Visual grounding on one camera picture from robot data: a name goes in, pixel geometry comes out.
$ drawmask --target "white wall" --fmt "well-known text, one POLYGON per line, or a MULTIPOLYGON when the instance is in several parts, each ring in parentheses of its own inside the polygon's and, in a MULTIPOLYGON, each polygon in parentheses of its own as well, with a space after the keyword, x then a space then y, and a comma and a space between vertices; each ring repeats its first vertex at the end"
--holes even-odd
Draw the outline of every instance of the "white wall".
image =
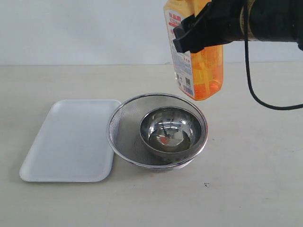
MULTIPOLYGON (((166 0, 0 0, 0 65, 162 64, 171 61, 166 0)), ((300 61, 296 44, 250 44, 252 61, 300 61)), ((244 60, 244 43, 225 61, 244 60)))

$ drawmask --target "black cable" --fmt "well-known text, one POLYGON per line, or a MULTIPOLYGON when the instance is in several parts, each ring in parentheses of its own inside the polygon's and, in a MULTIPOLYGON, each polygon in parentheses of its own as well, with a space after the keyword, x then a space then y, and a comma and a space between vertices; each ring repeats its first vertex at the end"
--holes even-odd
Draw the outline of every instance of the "black cable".
POLYGON ((248 49, 248 0, 243 0, 243 12, 244 12, 244 42, 245 42, 245 64, 246 64, 246 73, 247 73, 247 83, 252 97, 262 106, 265 106, 269 109, 273 110, 296 110, 303 108, 303 104, 299 105, 291 105, 291 106, 274 106, 269 105, 263 101, 261 101, 256 94, 254 93, 251 85, 250 79, 250 60, 249 60, 249 49, 248 49))

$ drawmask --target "orange liquid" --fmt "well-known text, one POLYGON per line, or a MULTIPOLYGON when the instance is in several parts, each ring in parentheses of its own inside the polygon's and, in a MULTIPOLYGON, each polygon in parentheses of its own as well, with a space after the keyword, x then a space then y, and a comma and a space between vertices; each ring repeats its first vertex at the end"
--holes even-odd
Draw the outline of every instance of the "orange liquid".
MULTIPOLYGON (((173 10, 188 17, 197 15, 209 0, 169 0, 164 10, 173 10)), ((206 47, 204 50, 190 54, 195 95, 194 100, 205 100, 217 93, 223 84, 223 46, 206 47)))

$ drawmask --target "bowl rim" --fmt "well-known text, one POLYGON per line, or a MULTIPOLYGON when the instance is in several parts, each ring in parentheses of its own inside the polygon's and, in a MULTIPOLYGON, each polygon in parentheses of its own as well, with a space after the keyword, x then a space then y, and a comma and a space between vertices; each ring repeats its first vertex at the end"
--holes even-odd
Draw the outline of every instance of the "bowl rim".
POLYGON ((126 101, 122 102, 121 105, 119 105, 114 111, 113 113, 111 114, 111 116, 109 117, 109 120, 108 120, 108 123, 107 123, 107 140, 110 144, 110 147, 112 148, 112 150, 118 155, 120 156, 122 159, 124 159, 125 161, 135 165, 135 166, 139 166, 139 167, 144 167, 144 168, 148 168, 148 169, 166 169, 166 168, 174 168, 174 167, 177 167, 179 165, 182 165, 192 159, 194 159, 197 155, 199 155, 202 150, 204 149, 207 141, 208 141, 208 123, 207 123, 207 120, 206 120, 206 117, 205 115, 202 113, 202 111, 196 106, 194 105, 193 103, 191 103, 190 101, 186 100, 185 98, 182 98, 180 96, 176 96, 176 95, 173 95, 173 94, 168 94, 168 93, 145 93, 145 94, 141 94, 141 95, 138 95, 138 96, 134 96, 132 98, 129 98, 127 99, 126 101), (134 101, 136 99, 139 99, 139 98, 142 98, 142 97, 147 97, 147 96, 168 96, 168 97, 172 97, 172 98, 176 98, 176 99, 179 99, 187 104, 189 104, 190 106, 192 106, 199 114, 200 116, 202 117, 204 123, 205 123, 205 137, 204 137, 204 140, 203 142, 201 143, 201 145, 198 147, 198 150, 196 153, 194 153, 193 155, 190 155, 188 158, 185 158, 183 160, 180 160, 178 162, 173 162, 173 163, 169 163, 167 165, 147 165, 147 164, 142 164, 142 163, 139 163, 139 162, 136 162, 136 161, 133 161, 129 158, 127 158, 126 156, 122 155, 119 150, 115 147, 115 145, 113 144, 111 138, 110 138, 110 131, 109 131, 109 127, 110 127, 110 124, 114 118, 114 116, 116 115, 116 113, 125 105, 127 105, 128 103, 130 103, 131 101, 134 101))
POLYGON ((140 125, 139 125, 139 127, 140 127, 140 130, 139 130, 140 133, 139 133, 139 134, 140 134, 140 138, 141 138, 142 142, 143 142, 148 148, 150 148, 150 149, 152 149, 152 150, 154 150, 154 151, 156 151, 156 152, 158 152, 158 153, 162 153, 162 154, 174 154, 174 155, 175 155, 175 154, 181 154, 181 153, 187 152, 188 150, 190 150, 194 145, 196 145, 196 144, 201 140, 202 135, 203 135, 203 127, 202 127, 202 124, 203 124, 203 123, 200 121, 200 119, 199 119, 195 114, 193 114, 192 112, 188 111, 187 109, 184 109, 184 108, 182 108, 182 107, 177 107, 177 106, 162 106, 162 107, 155 108, 155 109, 149 111, 149 112, 141 119, 140 125), (141 133, 141 128, 142 128, 141 126, 142 126, 142 123, 143 123, 143 121, 146 119, 146 117, 147 117, 148 115, 150 115, 152 112, 155 112, 155 111, 157 111, 157 110, 160 110, 160 109, 167 109, 167 110, 169 110, 169 108, 171 108, 171 109, 173 109, 173 108, 174 108, 174 109, 179 109, 179 110, 182 110, 182 111, 184 111, 184 112, 187 112, 188 114, 192 115, 192 116, 199 122, 199 124, 200 124, 200 126, 201 126, 201 134, 200 134, 200 136, 199 136, 197 142, 196 142, 195 144, 193 144, 190 148, 186 149, 186 150, 182 150, 182 151, 178 151, 178 152, 164 152, 164 151, 161 151, 161 150, 157 150, 157 149, 151 147, 151 146, 145 141, 145 139, 144 139, 144 137, 143 137, 143 135, 142 135, 142 133, 141 133))

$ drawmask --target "bottle label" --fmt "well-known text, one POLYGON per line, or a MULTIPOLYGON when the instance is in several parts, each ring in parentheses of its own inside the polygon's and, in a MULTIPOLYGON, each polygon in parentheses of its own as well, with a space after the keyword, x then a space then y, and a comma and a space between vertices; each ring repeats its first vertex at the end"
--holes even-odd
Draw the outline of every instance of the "bottle label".
POLYGON ((176 73, 177 83, 180 89, 183 90, 186 94, 195 97, 191 54, 189 51, 186 53, 178 53, 173 43, 173 40, 175 39, 173 29, 178 26, 183 19, 184 17, 181 16, 178 12, 170 9, 165 11, 166 26, 169 34, 170 51, 176 73))

